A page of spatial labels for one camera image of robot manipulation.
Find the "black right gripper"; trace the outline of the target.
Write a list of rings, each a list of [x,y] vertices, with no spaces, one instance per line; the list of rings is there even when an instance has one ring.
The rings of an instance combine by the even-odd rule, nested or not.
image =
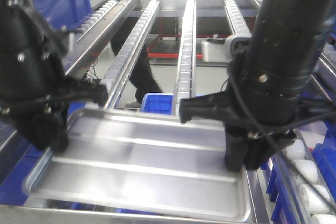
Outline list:
[[[225,125],[225,163],[230,171],[259,168],[294,139],[302,123],[302,76],[298,50],[281,50],[250,60],[246,47],[235,50],[228,65],[224,91],[182,99],[180,120],[222,121]]]

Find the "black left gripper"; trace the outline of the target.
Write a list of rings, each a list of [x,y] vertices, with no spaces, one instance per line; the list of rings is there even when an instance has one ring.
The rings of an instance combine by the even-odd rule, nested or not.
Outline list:
[[[69,144],[68,108],[73,102],[92,102],[103,107],[109,94],[104,84],[90,83],[73,77],[44,96],[19,101],[1,98],[1,120],[10,124],[37,149],[64,152]]]

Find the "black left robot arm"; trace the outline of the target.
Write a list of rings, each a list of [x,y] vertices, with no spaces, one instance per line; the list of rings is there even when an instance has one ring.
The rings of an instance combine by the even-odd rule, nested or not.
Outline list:
[[[1,120],[37,149],[64,151],[74,101],[103,106],[107,88],[67,76],[68,33],[54,31],[31,0],[1,0]]]

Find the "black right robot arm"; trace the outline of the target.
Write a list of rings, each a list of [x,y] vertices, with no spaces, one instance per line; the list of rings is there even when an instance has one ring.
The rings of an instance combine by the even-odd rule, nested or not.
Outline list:
[[[224,123],[229,171],[258,169],[295,140],[294,129],[335,118],[335,105],[304,98],[329,33],[335,0],[262,0],[248,43],[234,48],[226,89],[180,101],[180,120]]]

